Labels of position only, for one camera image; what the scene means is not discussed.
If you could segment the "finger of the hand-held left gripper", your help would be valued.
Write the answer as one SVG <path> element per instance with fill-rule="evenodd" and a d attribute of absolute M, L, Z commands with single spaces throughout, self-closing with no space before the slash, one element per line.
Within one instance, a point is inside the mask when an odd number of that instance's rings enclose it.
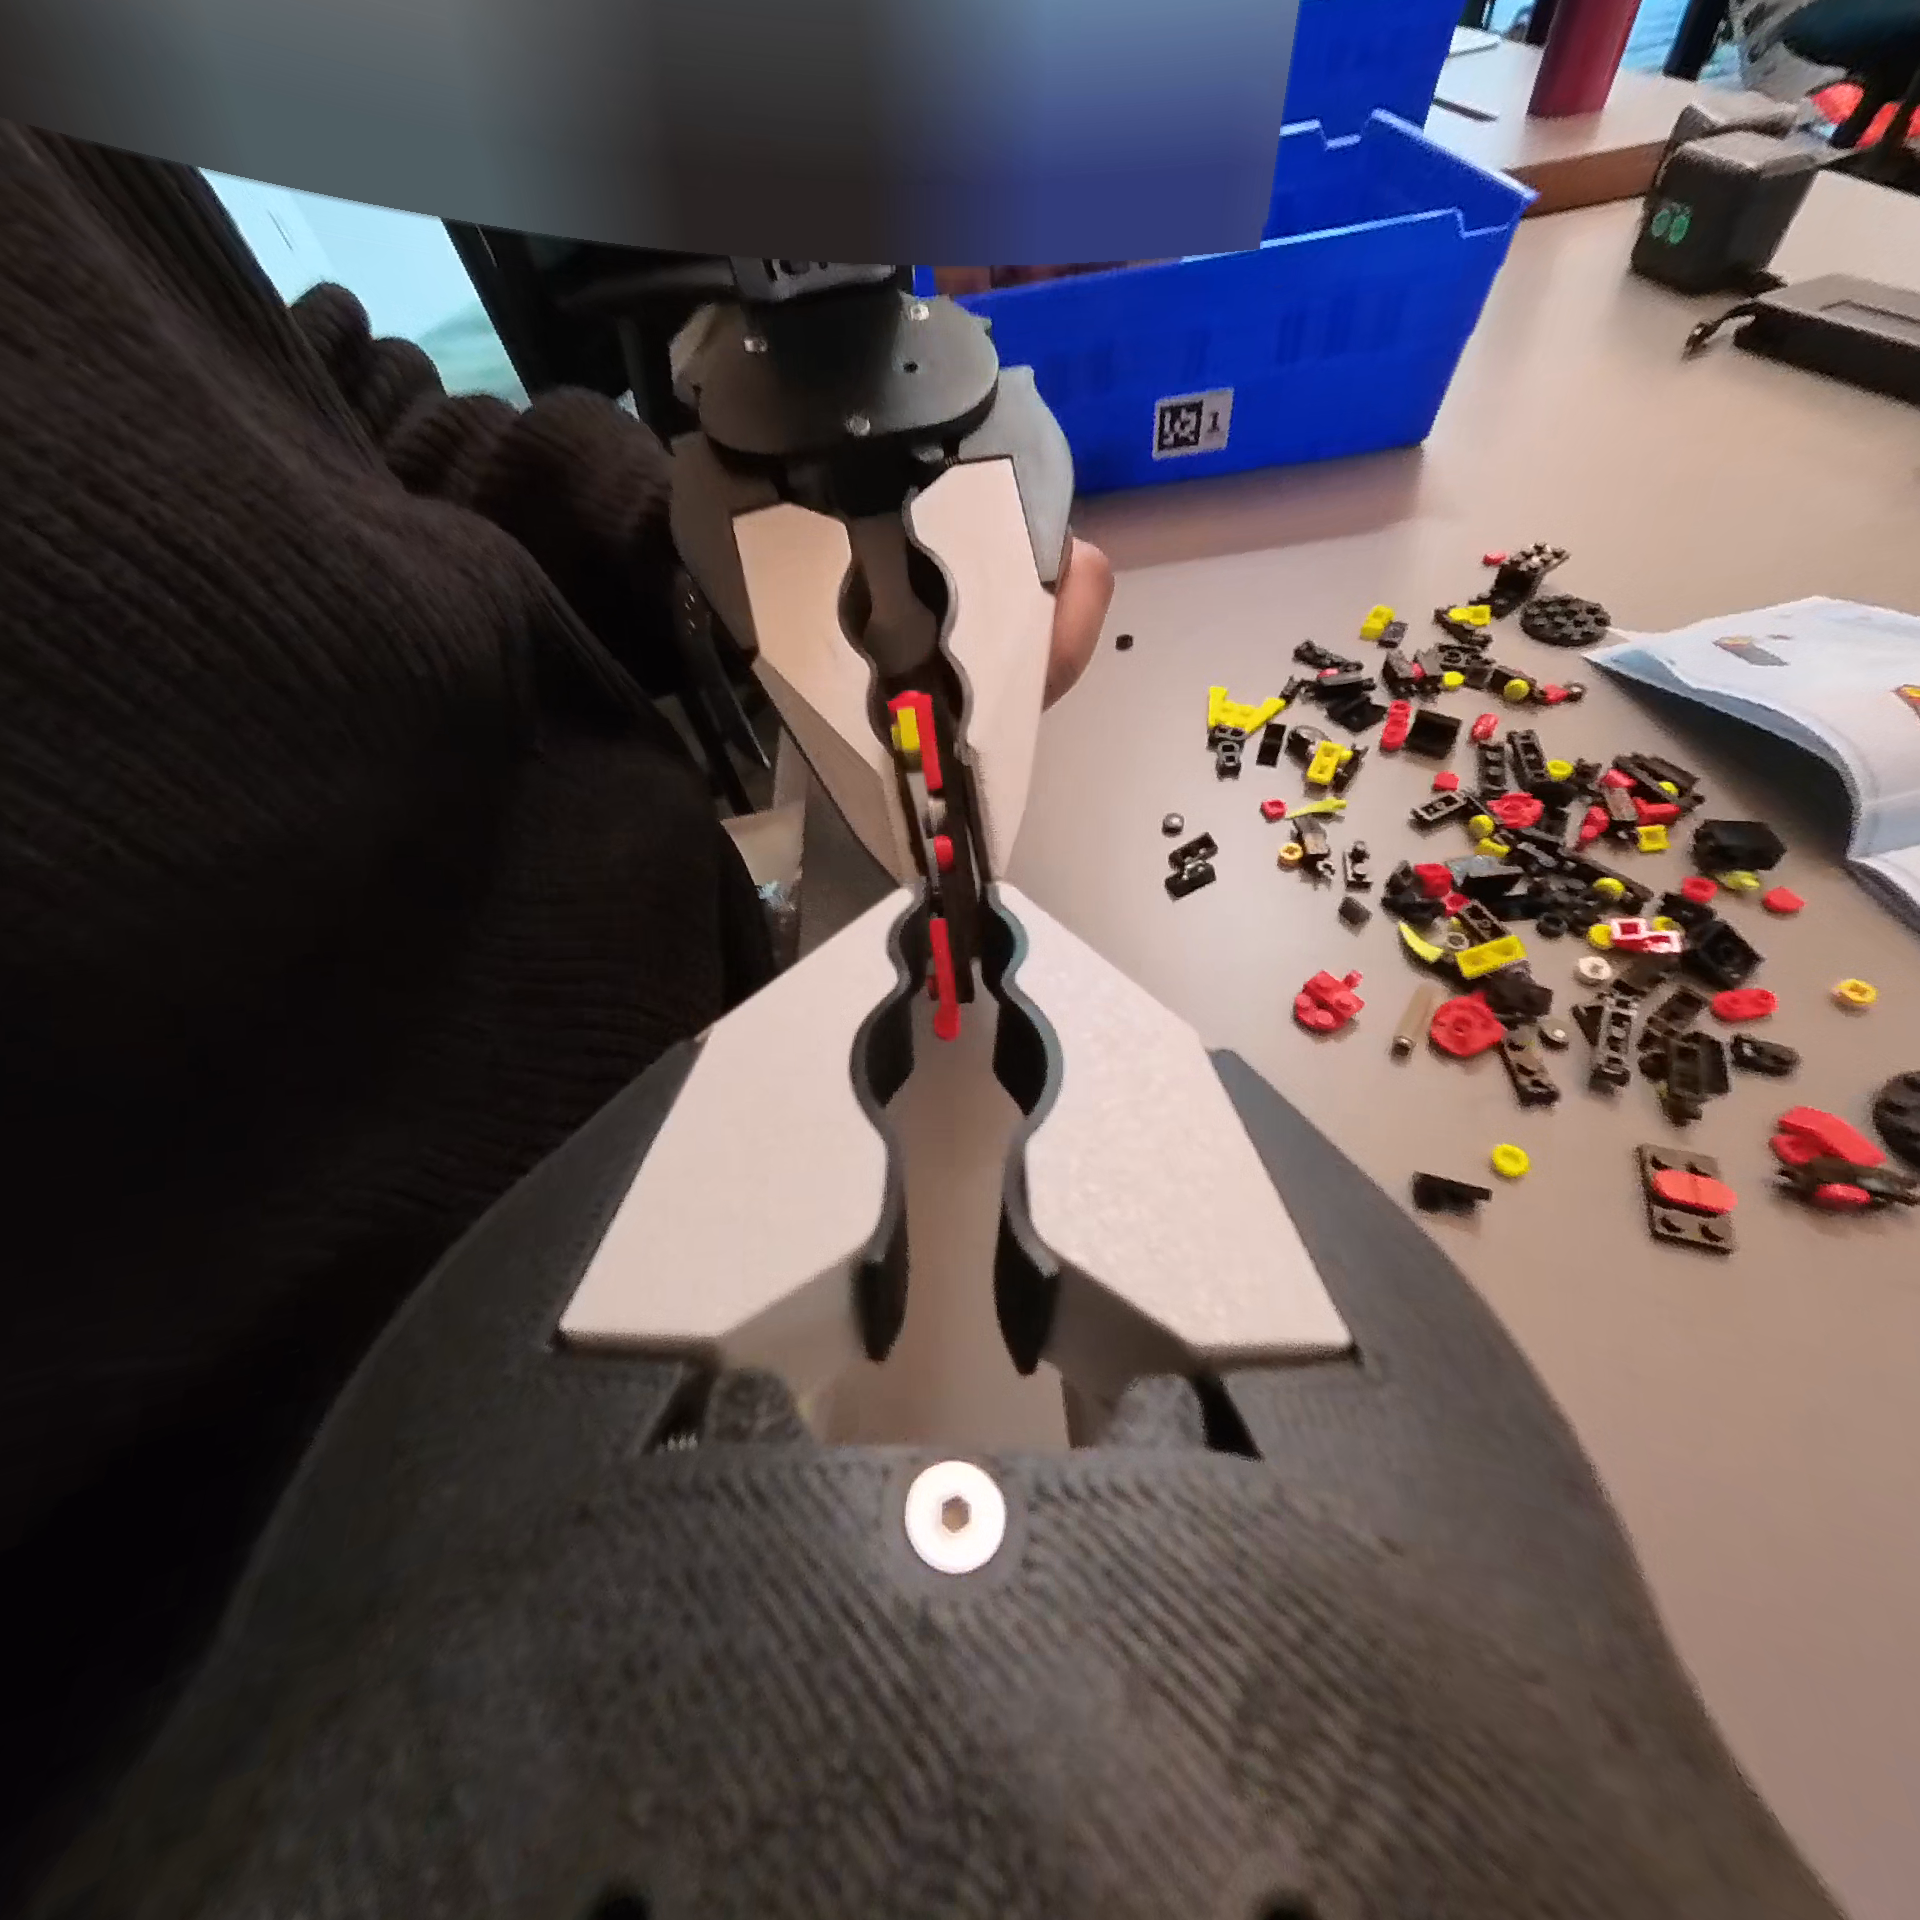
<path fill-rule="evenodd" d="M 842 523 L 796 504 L 730 519 L 755 680 L 854 841 L 898 887 L 922 872 L 902 809 L 891 747 L 876 728 L 876 666 L 842 623 L 852 542 Z"/>
<path fill-rule="evenodd" d="M 949 590 L 937 655 L 962 688 L 957 738 L 982 869 L 1006 880 L 1022 835 L 1049 669 L 1051 590 L 1040 578 L 1008 454 L 949 466 L 905 511 Z"/>

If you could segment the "pile of loose lego pieces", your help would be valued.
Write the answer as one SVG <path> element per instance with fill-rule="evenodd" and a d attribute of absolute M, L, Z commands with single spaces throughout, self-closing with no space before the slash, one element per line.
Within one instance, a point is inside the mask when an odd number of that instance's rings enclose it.
<path fill-rule="evenodd" d="M 1218 779 L 1298 773 L 1304 791 L 1259 814 L 1283 828 L 1281 872 L 1338 887 L 1341 923 L 1379 916 L 1406 952 L 1420 991 L 1393 1060 L 1497 1060 L 1517 1102 L 1548 1112 L 1547 1054 L 1581 1045 L 1591 1094 L 1643 1080 L 1682 1135 L 1741 1078 L 1801 1071 L 1803 1054 L 1766 1031 L 1780 993 L 1748 923 L 1794 919 L 1808 899 L 1780 828 L 1716 814 L 1704 773 L 1541 734 L 1591 695 L 1575 669 L 1617 629 L 1606 605 L 1547 590 L 1566 561 L 1547 542 L 1488 553 L 1488 584 L 1440 602 L 1423 648 L 1377 605 L 1359 623 L 1375 662 L 1304 639 L 1281 695 L 1214 686 L 1207 756 Z"/>

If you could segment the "person's left forearm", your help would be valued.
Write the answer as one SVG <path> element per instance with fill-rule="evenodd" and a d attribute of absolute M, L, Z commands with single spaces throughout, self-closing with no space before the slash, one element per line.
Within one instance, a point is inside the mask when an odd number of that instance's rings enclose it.
<path fill-rule="evenodd" d="M 3 1060 L 122 1100 L 444 1022 L 649 1061 L 772 973 L 677 733 L 668 456 L 285 304 L 183 165 L 3 123 Z"/>

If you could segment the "person's left hand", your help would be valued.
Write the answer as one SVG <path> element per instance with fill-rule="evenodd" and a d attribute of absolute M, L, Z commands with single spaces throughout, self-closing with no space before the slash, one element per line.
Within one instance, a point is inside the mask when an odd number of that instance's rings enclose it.
<path fill-rule="evenodd" d="M 1067 537 L 1051 587 L 1049 662 L 1044 706 L 1056 706 L 1088 672 L 1113 602 L 1113 565 L 1082 537 Z"/>

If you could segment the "person's black knit sweater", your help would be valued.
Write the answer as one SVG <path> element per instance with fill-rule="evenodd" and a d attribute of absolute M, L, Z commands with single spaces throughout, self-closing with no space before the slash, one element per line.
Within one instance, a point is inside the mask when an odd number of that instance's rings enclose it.
<path fill-rule="evenodd" d="M 327 1405 L 428 1268 L 727 964 L 663 938 L 303 970 L 3 1181 L 3 1905 L 196 1659 Z"/>

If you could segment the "black flat box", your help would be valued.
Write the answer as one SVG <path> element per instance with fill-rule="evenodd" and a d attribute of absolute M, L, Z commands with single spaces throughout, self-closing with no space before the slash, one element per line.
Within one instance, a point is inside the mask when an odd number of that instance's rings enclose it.
<path fill-rule="evenodd" d="M 1817 276 L 1752 299 L 1735 346 L 1829 378 L 1863 395 L 1917 406 L 1917 290 L 1861 276 Z"/>

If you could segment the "maroon water bottle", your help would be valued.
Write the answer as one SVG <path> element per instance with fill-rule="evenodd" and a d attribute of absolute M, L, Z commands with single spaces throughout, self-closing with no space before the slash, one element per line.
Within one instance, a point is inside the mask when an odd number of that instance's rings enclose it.
<path fill-rule="evenodd" d="M 1524 43 L 1541 51 L 1529 122 L 1571 122 L 1607 105 L 1643 3 L 1532 3 Z"/>

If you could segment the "blue plastic bin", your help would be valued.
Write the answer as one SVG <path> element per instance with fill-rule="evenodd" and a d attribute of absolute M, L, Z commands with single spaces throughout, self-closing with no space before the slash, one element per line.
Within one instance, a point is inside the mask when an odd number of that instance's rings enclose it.
<path fill-rule="evenodd" d="M 1076 495 L 1420 444 L 1535 204 L 1423 126 L 1459 3 L 1298 3 L 1283 135 L 1243 252 L 1040 276 L 918 268 L 991 320 Z"/>

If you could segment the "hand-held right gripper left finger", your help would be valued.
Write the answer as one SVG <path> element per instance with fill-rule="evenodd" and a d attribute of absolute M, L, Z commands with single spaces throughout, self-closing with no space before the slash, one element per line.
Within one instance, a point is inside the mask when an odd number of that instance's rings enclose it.
<path fill-rule="evenodd" d="M 907 1315 L 895 1102 L 918 1069 L 918 891 L 882 897 L 698 1041 L 566 1304 L 559 1346 L 766 1374 L 808 1434 Z"/>

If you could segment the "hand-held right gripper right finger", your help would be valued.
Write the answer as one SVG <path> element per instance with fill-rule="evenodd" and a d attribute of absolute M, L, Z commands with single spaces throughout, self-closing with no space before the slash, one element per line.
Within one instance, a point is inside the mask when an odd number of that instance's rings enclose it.
<path fill-rule="evenodd" d="M 1207 1045 L 1018 887 L 991 887 L 995 1078 L 1018 1112 L 995 1308 L 1099 1444 L 1142 1381 L 1356 1359 Z"/>

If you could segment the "lego instruction booklet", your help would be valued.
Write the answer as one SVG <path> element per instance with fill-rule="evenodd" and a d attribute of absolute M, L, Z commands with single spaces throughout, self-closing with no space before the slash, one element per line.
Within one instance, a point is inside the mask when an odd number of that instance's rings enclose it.
<path fill-rule="evenodd" d="M 1917 928 L 1917 616 L 1808 596 L 1670 633 L 1610 629 L 1588 662 L 1836 773 L 1853 875 Z"/>

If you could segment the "red black yellow lego assembly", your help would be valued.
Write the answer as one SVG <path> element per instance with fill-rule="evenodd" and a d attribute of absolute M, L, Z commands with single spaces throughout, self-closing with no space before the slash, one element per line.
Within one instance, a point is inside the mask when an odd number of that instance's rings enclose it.
<path fill-rule="evenodd" d="M 955 1045 L 975 993 L 977 858 L 970 788 L 949 742 L 952 725 L 926 688 L 886 702 L 886 742 L 898 779 L 907 851 L 922 897 L 926 993 L 933 1033 Z"/>

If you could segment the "black device with green lights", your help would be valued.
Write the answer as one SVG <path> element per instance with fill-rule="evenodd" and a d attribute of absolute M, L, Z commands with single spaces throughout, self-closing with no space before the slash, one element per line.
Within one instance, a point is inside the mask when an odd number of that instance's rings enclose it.
<path fill-rule="evenodd" d="M 1682 107 L 1646 188 L 1631 276 L 1684 298 L 1779 286 L 1773 259 L 1828 161 L 1828 141 L 1787 105 Z"/>

